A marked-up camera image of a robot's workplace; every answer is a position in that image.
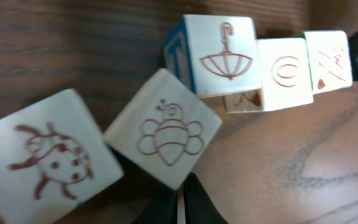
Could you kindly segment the wooden block ladybug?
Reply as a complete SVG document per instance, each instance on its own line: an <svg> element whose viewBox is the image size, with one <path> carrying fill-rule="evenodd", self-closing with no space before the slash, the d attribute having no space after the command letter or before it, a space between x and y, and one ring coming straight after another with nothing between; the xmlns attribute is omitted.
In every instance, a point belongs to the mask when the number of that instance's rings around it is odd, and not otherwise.
<svg viewBox="0 0 358 224"><path fill-rule="evenodd" d="M52 223L124 175L74 89L0 119L0 219Z"/></svg>

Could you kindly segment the wooden block soccer ball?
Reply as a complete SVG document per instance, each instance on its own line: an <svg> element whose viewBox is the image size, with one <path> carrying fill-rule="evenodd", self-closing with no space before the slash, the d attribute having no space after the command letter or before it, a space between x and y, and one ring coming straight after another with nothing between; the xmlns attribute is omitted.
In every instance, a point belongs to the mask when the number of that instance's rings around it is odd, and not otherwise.
<svg viewBox="0 0 358 224"><path fill-rule="evenodd" d="M224 97L228 113L276 111L313 102L305 39L259 39L262 85Z"/></svg>

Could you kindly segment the teal block umbrella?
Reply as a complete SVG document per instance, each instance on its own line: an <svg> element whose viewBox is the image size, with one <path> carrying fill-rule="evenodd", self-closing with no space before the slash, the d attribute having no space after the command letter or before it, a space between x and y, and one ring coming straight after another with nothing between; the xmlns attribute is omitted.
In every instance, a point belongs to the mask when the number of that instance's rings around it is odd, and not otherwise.
<svg viewBox="0 0 358 224"><path fill-rule="evenodd" d="M199 98L261 87L254 20L185 14L163 41L166 68Z"/></svg>

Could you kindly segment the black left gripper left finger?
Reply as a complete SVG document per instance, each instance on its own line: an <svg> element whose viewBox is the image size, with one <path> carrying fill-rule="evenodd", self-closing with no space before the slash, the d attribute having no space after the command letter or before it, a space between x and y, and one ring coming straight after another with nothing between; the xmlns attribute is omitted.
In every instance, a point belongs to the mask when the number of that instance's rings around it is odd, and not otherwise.
<svg viewBox="0 0 358 224"><path fill-rule="evenodd" d="M162 189L148 202L132 224L177 224L178 193Z"/></svg>

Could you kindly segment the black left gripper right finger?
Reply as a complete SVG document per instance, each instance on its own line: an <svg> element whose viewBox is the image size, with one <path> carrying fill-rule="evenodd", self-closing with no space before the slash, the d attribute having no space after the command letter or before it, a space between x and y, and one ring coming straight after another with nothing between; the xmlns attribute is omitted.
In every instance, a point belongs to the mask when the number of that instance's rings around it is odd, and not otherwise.
<svg viewBox="0 0 358 224"><path fill-rule="evenodd" d="M196 174L183 184L186 224L228 224L219 213Z"/></svg>

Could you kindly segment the wooden block red scribble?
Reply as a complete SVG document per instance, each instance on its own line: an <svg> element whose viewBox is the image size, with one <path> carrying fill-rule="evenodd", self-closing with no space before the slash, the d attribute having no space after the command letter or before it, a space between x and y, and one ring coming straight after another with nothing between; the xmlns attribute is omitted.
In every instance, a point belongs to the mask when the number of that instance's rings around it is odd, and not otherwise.
<svg viewBox="0 0 358 224"><path fill-rule="evenodd" d="M313 93L352 86L352 65L343 30L307 30L297 35L306 42Z"/></svg>

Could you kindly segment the wooden block bee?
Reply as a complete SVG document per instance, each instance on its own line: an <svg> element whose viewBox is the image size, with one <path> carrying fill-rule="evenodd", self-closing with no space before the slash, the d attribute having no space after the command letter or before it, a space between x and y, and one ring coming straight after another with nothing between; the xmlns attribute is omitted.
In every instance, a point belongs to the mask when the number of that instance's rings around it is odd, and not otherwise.
<svg viewBox="0 0 358 224"><path fill-rule="evenodd" d="M177 190L222 125L167 69L158 69L104 132L104 140Z"/></svg>

